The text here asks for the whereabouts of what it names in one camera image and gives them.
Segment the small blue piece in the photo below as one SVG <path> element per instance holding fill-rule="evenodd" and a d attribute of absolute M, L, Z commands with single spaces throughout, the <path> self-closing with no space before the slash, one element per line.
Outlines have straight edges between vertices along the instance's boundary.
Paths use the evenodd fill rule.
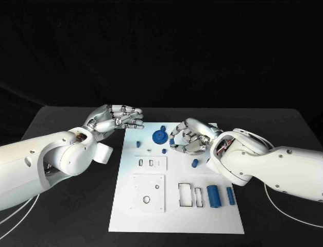
<path fill-rule="evenodd" d="M 232 193 L 232 188 L 230 187 L 226 187 L 226 194 L 227 194 L 229 204 L 235 205 L 235 203 L 233 203 L 233 193 Z"/>
<path fill-rule="evenodd" d="M 164 144 L 165 141 L 167 141 L 167 134 L 165 134 L 164 130 L 165 130 L 165 127 L 162 125 L 160 130 L 157 130 L 152 133 L 152 141 L 154 141 L 155 144 Z"/>
<path fill-rule="evenodd" d="M 207 186 L 207 199 L 211 208 L 217 208 L 222 206 L 216 185 Z"/>
<path fill-rule="evenodd" d="M 196 165 L 197 165 L 197 159 L 193 160 L 191 167 L 196 168 Z"/>

